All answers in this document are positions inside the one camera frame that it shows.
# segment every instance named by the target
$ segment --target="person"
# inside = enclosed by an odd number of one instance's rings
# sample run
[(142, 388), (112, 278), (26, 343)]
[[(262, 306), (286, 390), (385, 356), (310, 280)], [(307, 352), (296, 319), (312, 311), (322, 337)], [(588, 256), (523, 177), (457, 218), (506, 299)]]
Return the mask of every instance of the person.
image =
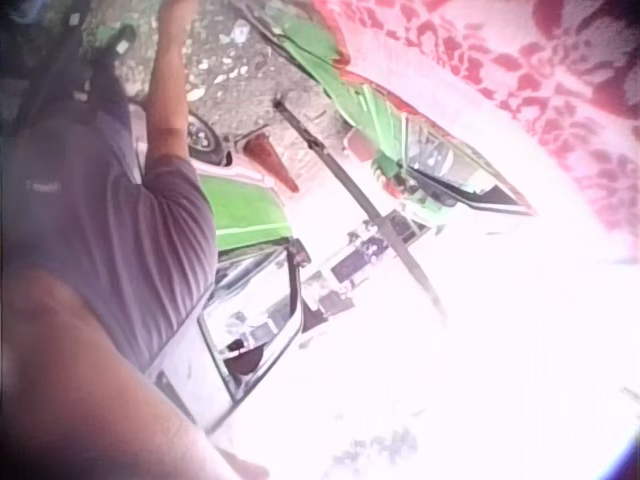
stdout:
[(98, 56), (86, 102), (53, 89), (58, 98), (3, 158), (7, 475), (267, 476), (214, 449), (144, 377), (214, 281), (213, 215), (188, 161), (182, 47), (196, 11), (196, 0), (165, 0), (159, 11), (141, 184), (114, 73), (119, 46)]

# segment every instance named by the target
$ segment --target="green vehicle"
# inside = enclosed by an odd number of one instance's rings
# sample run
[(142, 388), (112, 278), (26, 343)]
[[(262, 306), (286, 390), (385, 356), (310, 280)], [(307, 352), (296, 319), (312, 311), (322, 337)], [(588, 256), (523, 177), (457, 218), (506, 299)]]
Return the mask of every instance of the green vehicle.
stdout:
[[(323, 87), (342, 117), (376, 150), (372, 174), (406, 216), (442, 226), (456, 216), (460, 203), (482, 210), (485, 194), (506, 203), (507, 213), (525, 214), (512, 187), (470, 145), (418, 112), (405, 113), (413, 109), (397, 108), (403, 102), (393, 92), (342, 78), (334, 36), (311, 7), (271, 0), (233, 3), (275, 51)], [(457, 194), (423, 181), (424, 175), (453, 186)]]
[[(136, 153), (144, 159), (144, 110), (135, 104), (130, 110)], [(190, 116), (189, 133), (191, 160), (215, 216), (215, 287), (147, 376), (211, 434), (300, 332), (299, 269), (305, 252), (293, 237), (271, 179), (248, 160), (224, 153), (215, 132), (197, 116)]]

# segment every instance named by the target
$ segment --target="grey t-shirt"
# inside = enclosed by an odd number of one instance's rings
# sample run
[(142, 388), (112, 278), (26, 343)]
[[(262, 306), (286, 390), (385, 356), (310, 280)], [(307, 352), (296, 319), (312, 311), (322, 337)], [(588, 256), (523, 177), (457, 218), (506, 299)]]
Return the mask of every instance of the grey t-shirt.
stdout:
[(193, 166), (152, 159), (136, 184), (134, 163), (130, 133), (84, 104), (22, 133), (3, 158), (3, 270), (67, 283), (144, 372), (210, 290), (217, 251)]

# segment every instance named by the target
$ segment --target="window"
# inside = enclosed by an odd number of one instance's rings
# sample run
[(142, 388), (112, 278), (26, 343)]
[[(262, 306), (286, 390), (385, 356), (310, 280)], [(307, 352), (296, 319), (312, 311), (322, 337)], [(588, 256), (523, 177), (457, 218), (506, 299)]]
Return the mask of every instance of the window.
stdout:
[(481, 194), (493, 187), (495, 180), (472, 158), (481, 164), (486, 160), (465, 143), (447, 137), (421, 119), (409, 119), (407, 166), (472, 193)]
[(236, 400), (297, 332), (292, 317), (290, 262), (284, 248), (222, 263), (201, 327), (227, 388)]

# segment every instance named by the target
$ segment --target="red patterned cloth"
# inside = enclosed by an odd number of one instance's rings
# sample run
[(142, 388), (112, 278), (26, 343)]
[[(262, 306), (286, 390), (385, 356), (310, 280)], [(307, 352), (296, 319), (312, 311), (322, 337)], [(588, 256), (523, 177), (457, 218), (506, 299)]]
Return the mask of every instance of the red patterned cloth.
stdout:
[(604, 233), (617, 254), (637, 258), (634, 5), (315, 0), (345, 79), (394, 93), (472, 145), (559, 230)]

